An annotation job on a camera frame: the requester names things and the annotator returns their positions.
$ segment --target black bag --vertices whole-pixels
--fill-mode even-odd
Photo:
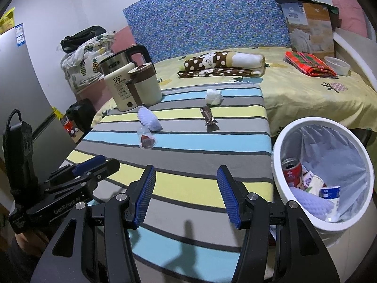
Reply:
[[[84,42],[88,41],[89,39],[92,39],[95,36],[101,35],[103,33],[106,33],[106,30],[99,25],[95,25],[81,32],[78,32],[77,34],[73,36],[66,36],[60,42],[60,45],[63,48],[63,51],[65,53],[71,53],[77,50],[78,47],[81,46]]]

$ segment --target cardboard box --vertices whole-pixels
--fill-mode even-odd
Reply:
[[[328,8],[324,5],[295,2],[282,3],[292,50],[310,53],[320,59],[335,56]]]

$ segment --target small plastic cup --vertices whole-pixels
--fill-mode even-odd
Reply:
[[[325,61],[337,75],[348,76],[348,71],[350,70],[351,66],[346,62],[331,56],[325,56]]]
[[[139,136],[139,146],[142,149],[151,149],[155,146],[157,140],[156,138],[152,135],[150,130],[145,127],[141,126],[137,130],[137,134]]]

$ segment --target black cable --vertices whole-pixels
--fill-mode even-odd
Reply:
[[[9,134],[11,132],[11,127],[10,127],[11,120],[15,114],[18,115],[19,121],[20,122],[22,121],[21,112],[19,109],[16,108],[15,110],[11,112],[11,114],[8,117],[8,121],[6,122],[6,125],[5,125],[5,136],[3,138],[5,168],[7,171],[7,176],[8,176],[8,180],[10,184],[12,184],[12,176],[10,175],[11,167],[10,167],[9,154],[8,154],[8,139],[9,139]]]

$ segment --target white trash bin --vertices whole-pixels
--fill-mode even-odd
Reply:
[[[327,186],[341,186],[339,222],[325,222],[304,209],[328,246],[359,221],[370,203],[374,172],[369,155],[358,138],[335,121],[308,117],[290,123],[279,134],[272,155],[275,184],[284,204],[297,201],[281,168],[282,160],[291,157],[299,158]],[[331,239],[329,234],[338,237]]]

